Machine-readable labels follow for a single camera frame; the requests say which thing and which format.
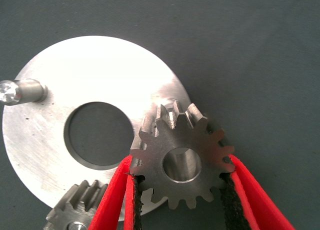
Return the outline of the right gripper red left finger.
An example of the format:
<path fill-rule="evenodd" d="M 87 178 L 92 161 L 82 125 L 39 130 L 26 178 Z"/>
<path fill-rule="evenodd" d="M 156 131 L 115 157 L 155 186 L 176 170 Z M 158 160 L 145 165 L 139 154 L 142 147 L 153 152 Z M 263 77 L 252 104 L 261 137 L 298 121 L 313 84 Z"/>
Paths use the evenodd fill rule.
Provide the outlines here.
<path fill-rule="evenodd" d="M 115 230 L 124 206 L 124 230 L 141 230 L 141 192 L 137 177 L 130 174 L 132 156 L 117 167 L 89 225 L 90 230 Z"/>

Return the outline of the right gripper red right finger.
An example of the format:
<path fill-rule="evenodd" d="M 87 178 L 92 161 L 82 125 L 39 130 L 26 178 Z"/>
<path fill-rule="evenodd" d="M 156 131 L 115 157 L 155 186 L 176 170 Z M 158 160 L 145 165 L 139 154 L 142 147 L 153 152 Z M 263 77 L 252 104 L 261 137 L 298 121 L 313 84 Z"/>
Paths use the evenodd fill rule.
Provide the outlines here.
<path fill-rule="evenodd" d="M 227 230 L 293 230 L 294 226 L 274 204 L 247 167 L 230 155 L 235 171 L 223 176 L 221 190 Z"/>

